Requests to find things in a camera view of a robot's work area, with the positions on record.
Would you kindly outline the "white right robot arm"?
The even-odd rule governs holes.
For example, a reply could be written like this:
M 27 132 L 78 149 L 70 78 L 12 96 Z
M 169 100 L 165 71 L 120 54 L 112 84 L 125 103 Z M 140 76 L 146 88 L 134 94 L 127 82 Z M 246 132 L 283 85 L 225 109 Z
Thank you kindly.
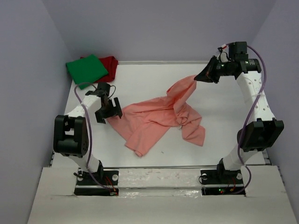
M 195 81 L 217 84 L 221 77 L 234 77 L 239 85 L 248 115 L 237 133 L 235 148 L 222 158 L 215 171 L 218 182 L 226 183 L 246 161 L 277 140 L 284 123 L 276 119 L 268 104 L 264 88 L 267 80 L 265 63 L 260 54 L 246 42 L 230 42 L 218 48 L 221 56 L 212 56 Z

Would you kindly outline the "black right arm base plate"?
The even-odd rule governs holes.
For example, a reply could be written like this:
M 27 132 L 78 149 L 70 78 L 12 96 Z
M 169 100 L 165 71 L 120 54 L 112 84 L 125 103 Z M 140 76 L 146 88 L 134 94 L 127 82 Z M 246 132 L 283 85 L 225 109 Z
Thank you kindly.
M 228 171 L 220 175 L 216 169 L 204 169 L 200 171 L 198 181 L 201 184 L 202 196 L 220 195 L 245 195 L 242 174 L 240 170 Z

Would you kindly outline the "pink t shirt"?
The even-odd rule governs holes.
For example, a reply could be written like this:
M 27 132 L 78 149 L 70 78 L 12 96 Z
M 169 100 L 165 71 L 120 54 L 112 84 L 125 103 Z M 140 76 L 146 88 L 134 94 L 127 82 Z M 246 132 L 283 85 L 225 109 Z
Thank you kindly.
M 200 147 L 204 145 L 202 116 L 186 102 L 196 90 L 194 78 L 185 77 L 172 85 L 165 96 L 128 105 L 122 109 L 121 118 L 108 119 L 126 141 L 127 148 L 142 157 L 172 127 L 181 129 L 183 140 Z

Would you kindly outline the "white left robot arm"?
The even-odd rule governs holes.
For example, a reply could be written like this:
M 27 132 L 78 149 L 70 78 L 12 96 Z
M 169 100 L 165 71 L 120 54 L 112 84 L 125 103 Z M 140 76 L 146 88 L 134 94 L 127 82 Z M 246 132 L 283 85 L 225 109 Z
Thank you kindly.
M 57 115 L 54 120 L 54 152 L 73 160 L 92 184 L 102 182 L 104 168 L 92 154 L 91 115 L 94 114 L 99 124 L 106 124 L 108 118 L 122 117 L 120 102 L 110 93 L 112 88 L 116 89 L 108 83 L 76 85 L 74 94 L 78 105 L 64 115 Z

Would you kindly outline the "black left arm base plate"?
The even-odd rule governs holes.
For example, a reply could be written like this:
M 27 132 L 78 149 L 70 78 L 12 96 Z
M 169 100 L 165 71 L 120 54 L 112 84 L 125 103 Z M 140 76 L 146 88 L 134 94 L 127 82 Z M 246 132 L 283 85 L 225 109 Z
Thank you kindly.
M 78 169 L 77 172 L 73 173 L 76 177 L 76 184 L 74 194 L 76 196 L 118 196 L 118 180 L 119 171 L 104 169 L 103 177 L 100 177 L 95 173 L 93 174 L 94 179 L 89 173 L 83 172 Z

